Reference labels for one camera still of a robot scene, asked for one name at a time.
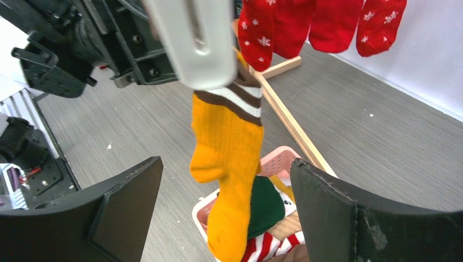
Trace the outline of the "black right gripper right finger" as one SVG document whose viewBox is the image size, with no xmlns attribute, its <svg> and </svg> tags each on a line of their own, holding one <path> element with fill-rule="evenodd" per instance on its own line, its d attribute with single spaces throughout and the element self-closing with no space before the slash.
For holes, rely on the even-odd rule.
<svg viewBox="0 0 463 262">
<path fill-rule="evenodd" d="M 300 158 L 290 180 L 311 261 L 462 261 L 462 211 L 387 199 Z"/>
</svg>

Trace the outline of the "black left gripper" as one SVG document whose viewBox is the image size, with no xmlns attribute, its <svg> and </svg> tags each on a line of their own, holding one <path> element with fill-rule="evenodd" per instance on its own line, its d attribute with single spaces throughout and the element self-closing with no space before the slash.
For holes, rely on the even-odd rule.
<svg viewBox="0 0 463 262">
<path fill-rule="evenodd" d="M 167 53 L 151 34 L 141 1 L 73 1 L 81 14 L 77 27 L 87 60 L 113 71 L 119 88 L 161 85 L 177 80 Z"/>
</svg>

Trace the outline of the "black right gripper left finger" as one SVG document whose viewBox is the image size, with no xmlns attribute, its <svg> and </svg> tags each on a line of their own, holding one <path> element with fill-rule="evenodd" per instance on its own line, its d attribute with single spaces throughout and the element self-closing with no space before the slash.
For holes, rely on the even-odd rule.
<svg viewBox="0 0 463 262">
<path fill-rule="evenodd" d="M 30 210 L 1 212 L 1 261 L 140 261 L 163 163 L 150 157 Z"/>
</svg>

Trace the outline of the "yellow sock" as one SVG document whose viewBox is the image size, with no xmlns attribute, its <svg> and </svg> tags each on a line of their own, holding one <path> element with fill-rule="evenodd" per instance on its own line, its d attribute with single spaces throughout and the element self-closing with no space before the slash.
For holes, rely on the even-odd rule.
<svg viewBox="0 0 463 262">
<path fill-rule="evenodd" d="M 190 172 L 199 183 L 218 181 L 219 196 L 207 220 L 207 243 L 220 261 L 240 261 L 247 245 L 251 190 L 260 172 L 263 91 L 237 53 L 237 76 L 227 86 L 195 91 L 192 128 L 196 147 Z"/>
</svg>

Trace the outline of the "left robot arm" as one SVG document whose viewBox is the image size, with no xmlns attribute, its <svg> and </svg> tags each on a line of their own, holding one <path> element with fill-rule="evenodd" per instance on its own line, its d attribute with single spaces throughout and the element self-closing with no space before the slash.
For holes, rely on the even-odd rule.
<svg viewBox="0 0 463 262">
<path fill-rule="evenodd" d="M 112 70 L 119 88 L 177 80 L 140 1 L 1 1 L 1 17 L 28 35 L 20 61 L 27 84 L 65 98 L 95 86 L 95 68 Z"/>
</svg>

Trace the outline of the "green sock in basket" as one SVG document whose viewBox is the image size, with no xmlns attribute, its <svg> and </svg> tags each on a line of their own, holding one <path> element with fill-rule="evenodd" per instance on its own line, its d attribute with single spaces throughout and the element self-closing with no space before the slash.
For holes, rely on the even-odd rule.
<svg viewBox="0 0 463 262">
<path fill-rule="evenodd" d="M 279 192 L 268 177 L 256 176 L 251 193 L 251 217 L 247 238 L 252 239 L 272 228 L 285 217 Z"/>
</svg>

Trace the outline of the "red white striped sock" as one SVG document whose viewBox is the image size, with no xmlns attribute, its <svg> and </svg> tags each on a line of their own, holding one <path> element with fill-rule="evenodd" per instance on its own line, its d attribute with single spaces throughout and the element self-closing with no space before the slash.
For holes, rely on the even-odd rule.
<svg viewBox="0 0 463 262">
<path fill-rule="evenodd" d="M 256 262 L 273 258 L 290 252 L 295 246 L 304 244 L 302 231 L 289 235 L 283 241 L 265 232 L 247 241 L 246 251 L 242 257 L 243 262 Z"/>
</svg>

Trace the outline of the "pink laundry basket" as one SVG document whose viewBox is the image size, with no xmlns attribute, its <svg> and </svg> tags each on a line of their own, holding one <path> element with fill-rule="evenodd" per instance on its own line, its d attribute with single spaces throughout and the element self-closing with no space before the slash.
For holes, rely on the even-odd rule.
<svg viewBox="0 0 463 262">
<path fill-rule="evenodd" d="M 299 157 L 291 147 L 280 146 L 261 159 L 262 175 L 268 177 L 273 175 L 280 179 L 285 186 L 290 186 L 290 166 Z M 207 219 L 211 208 L 216 202 L 218 193 L 219 189 L 200 199 L 192 210 L 192 219 L 205 241 L 207 241 Z M 301 226 L 298 214 L 294 211 L 289 213 L 283 221 L 271 228 L 270 233 L 281 239 L 283 236 L 295 233 L 297 229 L 300 230 Z"/>
</svg>

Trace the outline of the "red snowflake christmas sock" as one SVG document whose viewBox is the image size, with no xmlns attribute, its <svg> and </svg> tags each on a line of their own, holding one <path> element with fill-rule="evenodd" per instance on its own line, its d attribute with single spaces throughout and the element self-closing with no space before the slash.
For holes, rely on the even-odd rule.
<svg viewBox="0 0 463 262">
<path fill-rule="evenodd" d="M 274 50 L 276 0 L 242 2 L 238 40 L 245 61 L 256 71 L 270 67 Z"/>
</svg>

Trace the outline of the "red santa christmas sock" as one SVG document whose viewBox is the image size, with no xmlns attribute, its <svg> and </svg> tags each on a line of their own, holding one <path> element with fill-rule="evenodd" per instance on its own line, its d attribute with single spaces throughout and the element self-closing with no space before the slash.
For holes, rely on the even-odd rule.
<svg viewBox="0 0 463 262">
<path fill-rule="evenodd" d="M 291 59 L 299 55 L 307 38 L 315 0 L 280 0 L 274 13 L 274 53 Z"/>
</svg>

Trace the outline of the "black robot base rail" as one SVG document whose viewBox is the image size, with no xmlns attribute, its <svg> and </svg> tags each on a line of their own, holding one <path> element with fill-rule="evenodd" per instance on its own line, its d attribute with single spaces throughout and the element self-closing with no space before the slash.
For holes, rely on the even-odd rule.
<svg viewBox="0 0 463 262">
<path fill-rule="evenodd" d="M 29 91 L 1 101 L 1 211 L 33 209 L 80 189 Z"/>
</svg>

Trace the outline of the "wooden clothes rack frame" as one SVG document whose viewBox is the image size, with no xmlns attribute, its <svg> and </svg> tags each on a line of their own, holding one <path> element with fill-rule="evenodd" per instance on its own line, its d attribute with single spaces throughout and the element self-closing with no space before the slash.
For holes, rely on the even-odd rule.
<svg viewBox="0 0 463 262">
<path fill-rule="evenodd" d="M 266 101 L 269 103 L 273 111 L 279 117 L 287 131 L 291 134 L 295 142 L 298 144 L 300 149 L 303 151 L 305 156 L 312 162 L 313 165 L 319 169 L 325 171 L 333 177 L 337 177 L 331 166 L 321 155 L 315 144 L 307 136 L 305 131 L 302 129 L 300 124 L 285 106 L 284 102 L 279 98 L 277 93 L 268 83 L 267 79 L 278 76 L 284 72 L 292 70 L 296 67 L 301 66 L 302 59 L 300 56 L 288 59 L 284 62 L 278 63 L 269 67 L 263 72 L 258 72 L 252 67 L 249 67 L 250 73 L 254 75 L 257 80 L 263 85 L 263 94 Z"/>
</svg>

